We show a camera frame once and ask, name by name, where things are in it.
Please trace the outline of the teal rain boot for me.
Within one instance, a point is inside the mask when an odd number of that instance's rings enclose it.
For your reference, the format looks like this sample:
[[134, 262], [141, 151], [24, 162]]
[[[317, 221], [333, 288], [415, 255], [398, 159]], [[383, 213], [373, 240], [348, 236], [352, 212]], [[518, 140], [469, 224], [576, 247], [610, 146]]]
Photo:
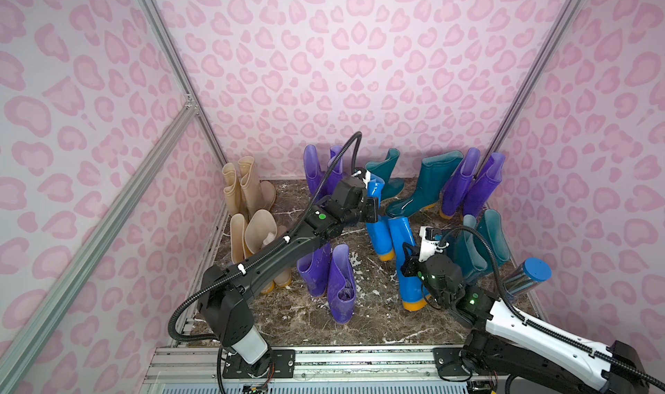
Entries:
[[476, 247], [476, 236], [473, 233], [457, 231], [451, 251], [451, 258], [460, 267], [467, 283], [475, 283], [487, 273], [488, 262]]
[[439, 201], [440, 193], [460, 165], [463, 154], [452, 151], [422, 160], [417, 184], [408, 198], [387, 206], [388, 217], [411, 217], [420, 210], [430, 208]]

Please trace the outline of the large purple boot front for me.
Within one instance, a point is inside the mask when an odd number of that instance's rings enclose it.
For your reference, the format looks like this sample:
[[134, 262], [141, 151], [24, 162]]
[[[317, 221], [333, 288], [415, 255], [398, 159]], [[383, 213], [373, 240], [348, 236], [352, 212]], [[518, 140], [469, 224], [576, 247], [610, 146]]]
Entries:
[[307, 145], [303, 152], [303, 167], [308, 190], [315, 200], [326, 195], [324, 180], [325, 172], [321, 169], [317, 148], [315, 145]]

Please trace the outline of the large purple boot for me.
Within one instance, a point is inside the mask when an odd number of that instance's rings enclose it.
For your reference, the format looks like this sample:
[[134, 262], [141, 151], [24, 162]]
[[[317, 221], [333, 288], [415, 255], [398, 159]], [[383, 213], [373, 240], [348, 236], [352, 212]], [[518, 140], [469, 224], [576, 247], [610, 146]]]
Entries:
[[341, 149], [342, 146], [339, 145], [330, 147], [330, 160], [328, 162], [328, 167], [332, 167], [332, 172], [330, 173], [325, 186], [325, 193], [327, 195], [332, 195], [336, 186], [344, 178], [344, 160], [340, 158], [338, 163], [334, 165], [334, 160], [341, 152]]
[[325, 172], [321, 169], [317, 148], [315, 145], [307, 145], [303, 152], [303, 167], [308, 190], [315, 200], [326, 195], [324, 180]]

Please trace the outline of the purple rain boot small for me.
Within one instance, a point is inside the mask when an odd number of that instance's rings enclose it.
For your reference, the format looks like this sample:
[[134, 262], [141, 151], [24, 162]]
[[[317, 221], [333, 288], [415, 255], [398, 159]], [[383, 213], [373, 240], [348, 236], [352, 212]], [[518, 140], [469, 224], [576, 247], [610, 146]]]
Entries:
[[443, 189], [443, 202], [440, 208], [442, 218], [451, 219], [455, 215], [468, 193], [480, 158], [481, 152], [479, 149], [469, 148], [460, 165], [455, 169], [453, 176]]
[[472, 183], [463, 202], [462, 215], [477, 217], [488, 199], [502, 182], [502, 171], [506, 161], [503, 153], [492, 153]]

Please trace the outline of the beige rain boot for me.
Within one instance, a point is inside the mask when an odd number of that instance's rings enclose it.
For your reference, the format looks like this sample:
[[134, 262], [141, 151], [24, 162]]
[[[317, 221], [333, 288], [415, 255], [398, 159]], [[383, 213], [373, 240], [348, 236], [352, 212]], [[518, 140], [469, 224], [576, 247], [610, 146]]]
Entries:
[[236, 214], [242, 214], [245, 216], [247, 208], [242, 197], [240, 177], [237, 168], [233, 163], [230, 162], [223, 166], [223, 178], [225, 182], [223, 197], [229, 214], [231, 216]]
[[242, 213], [234, 214], [230, 219], [230, 258], [233, 264], [239, 264], [249, 255], [245, 242], [248, 223]]
[[[249, 221], [243, 233], [245, 245], [244, 257], [250, 258], [286, 231], [285, 226], [277, 225], [271, 212], [263, 209], [258, 210]], [[267, 285], [261, 291], [261, 294], [266, 295], [274, 290], [275, 287], [286, 288], [290, 283], [292, 283], [292, 270], [287, 268]]]
[[242, 197], [246, 203], [249, 217], [253, 217], [259, 210], [269, 211], [276, 200], [275, 186], [269, 181], [259, 179], [254, 157], [242, 157], [238, 160], [238, 165], [241, 174]]

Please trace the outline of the blue rain boot yellow sole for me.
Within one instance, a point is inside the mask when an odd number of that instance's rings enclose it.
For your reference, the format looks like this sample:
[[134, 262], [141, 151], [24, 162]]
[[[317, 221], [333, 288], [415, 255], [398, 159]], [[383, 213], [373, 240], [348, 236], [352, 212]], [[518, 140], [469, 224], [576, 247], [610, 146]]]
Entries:
[[[368, 184], [368, 196], [377, 198], [381, 203], [381, 195], [385, 182], [377, 175], [372, 174]], [[372, 242], [372, 248], [382, 262], [387, 262], [395, 257], [395, 250], [391, 241], [389, 226], [384, 217], [379, 216], [377, 222], [366, 224], [368, 235]]]

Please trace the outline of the large purple boot back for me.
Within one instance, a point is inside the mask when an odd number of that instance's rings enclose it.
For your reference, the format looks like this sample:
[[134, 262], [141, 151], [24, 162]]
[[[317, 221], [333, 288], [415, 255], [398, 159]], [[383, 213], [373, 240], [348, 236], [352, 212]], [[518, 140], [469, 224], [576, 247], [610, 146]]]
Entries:
[[328, 162], [328, 167], [332, 167], [332, 172], [330, 173], [325, 186], [325, 193], [327, 195], [332, 195], [336, 186], [344, 178], [344, 160], [340, 158], [338, 163], [334, 165], [334, 160], [341, 152], [341, 149], [342, 146], [339, 145], [330, 147], [330, 160]]

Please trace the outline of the large teal boot yellow sole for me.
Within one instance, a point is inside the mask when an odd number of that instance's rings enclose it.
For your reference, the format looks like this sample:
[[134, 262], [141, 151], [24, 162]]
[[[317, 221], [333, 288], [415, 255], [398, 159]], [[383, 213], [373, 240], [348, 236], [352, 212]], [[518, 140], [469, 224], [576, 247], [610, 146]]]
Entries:
[[[493, 250], [499, 267], [502, 267], [511, 259], [512, 254], [502, 229], [502, 218], [499, 212], [492, 209], [485, 210], [476, 230], [488, 242], [491, 250]], [[486, 268], [481, 272], [481, 276], [487, 276], [493, 272], [489, 253], [478, 238], [474, 239], [474, 244], [478, 254], [486, 264]]]

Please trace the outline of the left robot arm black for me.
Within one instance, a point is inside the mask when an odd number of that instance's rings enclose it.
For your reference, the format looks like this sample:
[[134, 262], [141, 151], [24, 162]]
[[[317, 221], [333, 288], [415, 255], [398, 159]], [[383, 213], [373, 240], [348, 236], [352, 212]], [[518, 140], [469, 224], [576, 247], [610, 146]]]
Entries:
[[306, 210], [289, 231], [242, 263], [227, 269], [213, 266], [204, 274], [210, 288], [197, 307], [213, 338], [244, 362], [265, 368], [269, 347], [256, 329], [249, 303], [282, 271], [324, 247], [358, 223], [378, 220], [379, 200], [368, 195], [371, 173], [365, 169], [344, 178], [334, 194]]

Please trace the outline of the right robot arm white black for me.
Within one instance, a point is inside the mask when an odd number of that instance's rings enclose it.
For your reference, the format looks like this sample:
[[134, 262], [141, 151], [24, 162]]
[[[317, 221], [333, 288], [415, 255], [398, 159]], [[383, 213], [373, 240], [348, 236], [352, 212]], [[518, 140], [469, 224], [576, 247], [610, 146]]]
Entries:
[[429, 301], [469, 329], [460, 358], [470, 371], [523, 378], [560, 393], [663, 390], [663, 381], [644, 371], [635, 348], [586, 340], [509, 307], [498, 295], [465, 283], [441, 249], [421, 257], [417, 246], [405, 243], [403, 251], [404, 276], [417, 279]]

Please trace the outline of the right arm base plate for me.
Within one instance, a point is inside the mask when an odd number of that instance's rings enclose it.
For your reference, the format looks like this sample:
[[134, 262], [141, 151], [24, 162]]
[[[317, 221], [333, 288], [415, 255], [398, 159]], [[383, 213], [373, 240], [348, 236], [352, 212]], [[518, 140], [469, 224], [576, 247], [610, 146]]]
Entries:
[[462, 358], [460, 347], [435, 347], [432, 350], [436, 375], [443, 381], [466, 383], [479, 374]]

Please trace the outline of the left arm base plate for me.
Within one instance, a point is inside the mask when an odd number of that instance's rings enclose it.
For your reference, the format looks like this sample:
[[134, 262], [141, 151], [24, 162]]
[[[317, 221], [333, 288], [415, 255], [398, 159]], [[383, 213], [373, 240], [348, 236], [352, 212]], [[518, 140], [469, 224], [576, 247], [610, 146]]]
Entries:
[[256, 363], [249, 364], [240, 354], [230, 354], [223, 364], [223, 378], [292, 378], [296, 351], [293, 349], [268, 349]]

